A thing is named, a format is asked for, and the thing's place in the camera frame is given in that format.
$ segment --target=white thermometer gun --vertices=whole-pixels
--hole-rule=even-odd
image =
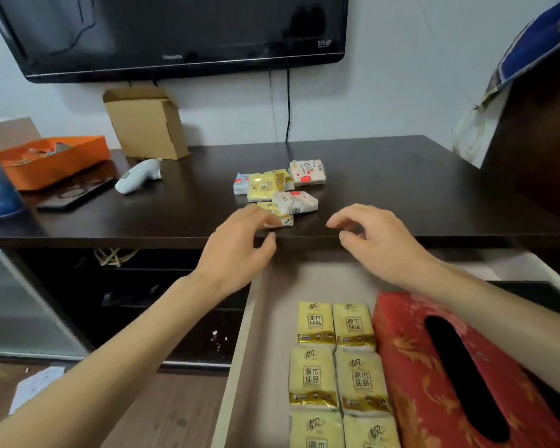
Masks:
[[[161,159],[143,160],[127,171],[116,183],[115,189],[127,195],[137,190],[147,179],[162,179],[160,173]]]

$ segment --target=yellow tissue packet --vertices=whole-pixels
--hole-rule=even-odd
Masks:
[[[292,349],[288,400],[291,407],[338,410],[338,389],[332,349],[312,344]]]
[[[344,415],[346,448],[401,448],[394,417],[355,418]]]
[[[330,303],[299,301],[299,343],[317,343],[336,346],[334,319]]]
[[[390,416],[392,407],[378,354],[338,349],[336,371],[345,415]]]
[[[289,448],[344,448],[340,414],[323,411],[291,412]]]
[[[264,172],[249,175],[249,191],[246,194],[250,203],[271,201],[276,192],[284,191],[284,174]]]
[[[266,171],[266,172],[273,172],[273,173],[282,173],[284,174],[284,191],[289,192],[294,190],[294,179],[290,175],[287,170],[273,170],[273,171]]]
[[[278,206],[276,206],[274,203],[270,203],[266,201],[265,203],[257,203],[257,205],[260,208],[265,209],[266,211],[271,212],[272,214],[278,216],[282,221],[282,226],[294,225],[294,215],[281,214],[280,211],[278,210]]]
[[[376,336],[366,305],[335,303],[332,310],[338,347],[352,347],[370,352],[376,350]]]

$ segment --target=tv screen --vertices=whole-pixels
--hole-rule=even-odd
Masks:
[[[334,63],[348,0],[0,0],[31,82],[158,80]]]

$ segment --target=black phone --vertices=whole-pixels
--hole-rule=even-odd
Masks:
[[[70,211],[114,185],[116,179],[76,182],[37,204],[38,211]]]

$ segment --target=frosted glass cabinet door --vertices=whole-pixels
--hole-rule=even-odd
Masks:
[[[87,349],[0,250],[0,355],[80,360]]]

